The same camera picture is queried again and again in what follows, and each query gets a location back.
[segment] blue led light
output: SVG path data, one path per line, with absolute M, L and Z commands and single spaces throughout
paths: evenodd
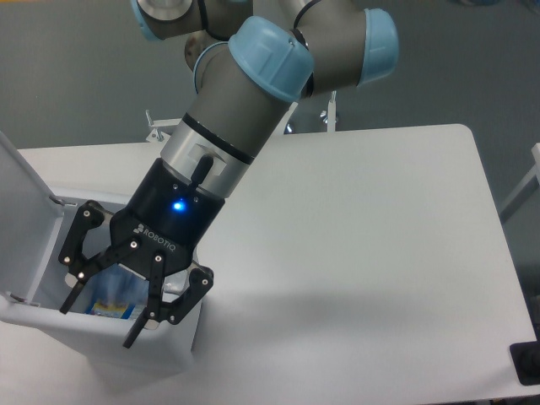
M 178 212 L 186 211 L 186 203 L 183 201 L 175 202 L 172 205 L 172 208 L 174 208 L 175 211 L 178 211 Z

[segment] white bin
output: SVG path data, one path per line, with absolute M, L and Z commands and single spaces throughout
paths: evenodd
M 115 212 L 129 198 L 76 190 L 63 194 L 54 196 L 0 132 L 0 321 L 40 329 L 92 361 L 185 370 L 193 361 L 200 303 L 177 326 L 162 322 L 157 330 L 143 330 L 130 349 L 122 343 L 133 321 L 82 313 L 91 299 L 89 289 L 72 311 L 63 315 L 58 310 L 70 288 L 64 281 L 68 268 L 57 257 L 78 207 L 53 199 L 79 205 L 91 197 Z M 97 252 L 109 243 L 108 227 L 102 226 L 88 233 L 84 251 Z M 18 303 L 8 292 L 40 306 Z

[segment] light blue joint cap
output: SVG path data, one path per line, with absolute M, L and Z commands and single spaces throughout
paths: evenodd
M 388 76 L 396 68 L 399 57 L 399 39 L 390 14 L 380 8 L 364 12 L 364 66 L 359 85 Z
M 137 19 L 139 28 L 143 32 L 144 38 L 146 38 L 148 41 L 162 41 L 160 38 L 154 35 L 152 30 L 146 24 L 146 21 L 144 21 L 144 17 L 141 14 L 141 9 L 138 7 L 137 0 L 131 0 L 131 4 L 133 13 Z
M 227 42 L 216 42 L 215 44 L 212 44 L 208 48 L 206 48 L 204 51 L 202 51 L 201 55 L 197 58 L 197 61 L 195 62 L 195 66 L 193 67 L 193 86 L 195 86 L 195 92 L 199 94 L 199 91 L 197 90 L 197 70 L 199 68 L 199 62 L 204 58 L 204 56 L 210 51 L 212 48 L 215 48 L 216 46 L 222 46 L 227 45 Z
M 292 103 L 313 73 L 313 57 L 295 38 L 270 21 L 250 17 L 229 40 L 238 66 L 270 95 Z

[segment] silver metal ring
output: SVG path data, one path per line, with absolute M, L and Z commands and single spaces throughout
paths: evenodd
M 205 154 L 213 156 L 213 166 L 200 188 L 214 196 L 227 198 L 249 165 L 218 148 L 183 121 L 161 151 L 163 161 L 186 182 Z
M 153 19 L 179 19 L 192 6 L 192 0 L 138 0 L 141 9 Z

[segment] white tabletop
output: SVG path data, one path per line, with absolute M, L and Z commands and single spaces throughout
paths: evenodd
M 131 193 L 159 145 L 22 153 L 51 186 Z M 90 364 L 2 324 L 2 404 L 392 405 L 540 392 L 511 363 L 508 347 L 534 333 L 465 127 L 272 138 L 198 255 L 216 277 L 193 369 Z

